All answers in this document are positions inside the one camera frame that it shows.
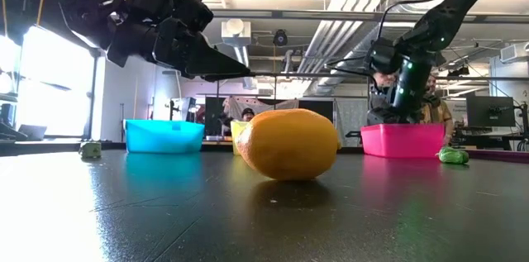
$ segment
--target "pink plastic bin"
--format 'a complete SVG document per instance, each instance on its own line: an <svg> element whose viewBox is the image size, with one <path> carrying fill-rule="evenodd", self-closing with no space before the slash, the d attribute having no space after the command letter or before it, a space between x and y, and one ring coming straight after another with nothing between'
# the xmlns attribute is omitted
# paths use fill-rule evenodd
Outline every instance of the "pink plastic bin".
<svg viewBox="0 0 529 262"><path fill-rule="evenodd" d="M364 152L384 158L435 158L445 136L442 124L384 124L363 126L360 131Z"/></svg>

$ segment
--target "black table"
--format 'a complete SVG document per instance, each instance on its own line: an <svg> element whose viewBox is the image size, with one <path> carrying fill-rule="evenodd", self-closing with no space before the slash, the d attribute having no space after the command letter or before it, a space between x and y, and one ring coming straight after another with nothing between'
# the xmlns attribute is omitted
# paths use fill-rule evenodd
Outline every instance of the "black table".
<svg viewBox="0 0 529 262"><path fill-rule="evenodd" d="M0 158L1 261L523 261L529 165L339 155L317 181L229 153Z"/></svg>

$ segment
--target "robotic hand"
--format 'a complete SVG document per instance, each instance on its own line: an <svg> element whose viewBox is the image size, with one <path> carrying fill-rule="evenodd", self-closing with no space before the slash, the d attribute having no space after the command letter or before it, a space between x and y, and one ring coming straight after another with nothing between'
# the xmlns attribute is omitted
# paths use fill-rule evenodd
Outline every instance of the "robotic hand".
<svg viewBox="0 0 529 262"><path fill-rule="evenodd" d="M466 13L478 0L445 0L428 11L409 32L396 41L378 38L366 59L382 74L400 70L389 108L368 112L368 124L417 123L422 98L436 55L450 45Z"/></svg>
<svg viewBox="0 0 529 262"><path fill-rule="evenodd" d="M202 0L60 0L64 21L79 38L123 67L130 55L207 81L250 70L211 48L202 35L213 13Z"/></svg>

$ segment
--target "computer monitor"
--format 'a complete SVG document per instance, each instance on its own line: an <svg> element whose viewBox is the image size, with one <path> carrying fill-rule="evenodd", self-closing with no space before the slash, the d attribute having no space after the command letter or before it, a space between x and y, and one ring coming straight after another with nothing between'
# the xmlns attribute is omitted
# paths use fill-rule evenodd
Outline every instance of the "computer monitor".
<svg viewBox="0 0 529 262"><path fill-rule="evenodd" d="M515 126L511 97L467 97L469 126Z"/></svg>

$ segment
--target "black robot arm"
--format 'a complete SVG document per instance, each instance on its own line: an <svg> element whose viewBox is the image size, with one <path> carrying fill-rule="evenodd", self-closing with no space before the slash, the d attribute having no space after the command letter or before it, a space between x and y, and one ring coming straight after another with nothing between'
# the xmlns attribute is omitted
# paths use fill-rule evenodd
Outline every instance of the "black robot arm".
<svg viewBox="0 0 529 262"><path fill-rule="evenodd" d="M383 74L400 73L392 106L369 111L369 124L419 122L422 97L437 54L450 45L477 1L444 0L396 41L378 38L373 43L368 57L371 66Z"/></svg>
<svg viewBox="0 0 529 262"><path fill-rule="evenodd" d="M202 31L213 13L201 0L60 0L68 28L123 67L131 55L208 81L250 70L211 48Z"/></svg>

